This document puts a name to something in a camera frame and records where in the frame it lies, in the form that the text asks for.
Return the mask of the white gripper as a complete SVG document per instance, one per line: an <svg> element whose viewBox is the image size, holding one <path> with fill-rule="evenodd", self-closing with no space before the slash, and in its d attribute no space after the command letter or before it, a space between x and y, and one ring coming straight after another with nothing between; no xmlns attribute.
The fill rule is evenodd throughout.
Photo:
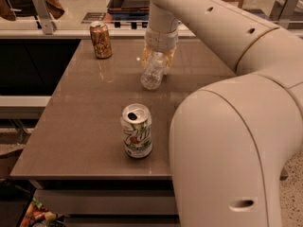
<svg viewBox="0 0 303 227"><path fill-rule="evenodd" d="M146 68L150 65L154 51L164 53L166 58L164 74L167 75L172 66L175 47L178 43L178 30L171 33L161 33L148 27L145 32L145 43L142 53L142 66Z"/></svg>

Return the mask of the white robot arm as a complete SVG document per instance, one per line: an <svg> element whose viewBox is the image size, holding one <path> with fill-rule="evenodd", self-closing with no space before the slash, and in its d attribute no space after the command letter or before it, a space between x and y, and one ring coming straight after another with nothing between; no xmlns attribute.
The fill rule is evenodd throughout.
<svg viewBox="0 0 303 227"><path fill-rule="evenodd" d="M279 180L303 140L303 40L222 0L150 0L146 44L183 23L235 76L180 104L169 164L181 227L282 227Z"/></svg>

